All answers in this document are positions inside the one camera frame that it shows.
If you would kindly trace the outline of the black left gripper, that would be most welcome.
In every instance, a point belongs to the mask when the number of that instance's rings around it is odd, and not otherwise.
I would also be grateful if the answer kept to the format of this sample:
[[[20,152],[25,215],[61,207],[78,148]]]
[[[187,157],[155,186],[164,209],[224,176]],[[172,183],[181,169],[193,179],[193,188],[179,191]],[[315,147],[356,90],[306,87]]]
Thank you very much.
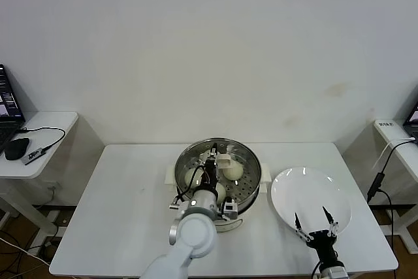
[[[217,143],[213,143],[212,149],[208,156],[208,160],[204,162],[201,179],[201,187],[215,191],[217,184],[217,166],[216,166],[216,156],[218,155]]]

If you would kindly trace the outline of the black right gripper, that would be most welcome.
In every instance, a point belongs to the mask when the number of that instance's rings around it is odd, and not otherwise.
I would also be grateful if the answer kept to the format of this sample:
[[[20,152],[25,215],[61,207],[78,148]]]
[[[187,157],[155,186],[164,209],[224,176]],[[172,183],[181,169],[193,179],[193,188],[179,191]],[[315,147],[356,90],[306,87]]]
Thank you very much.
[[[329,223],[328,231],[320,230],[311,232],[310,234],[305,233],[302,229],[298,215],[295,213],[295,232],[304,242],[306,242],[306,245],[309,248],[316,251],[319,259],[337,259],[333,245],[336,242],[339,224],[324,206],[323,212]]]

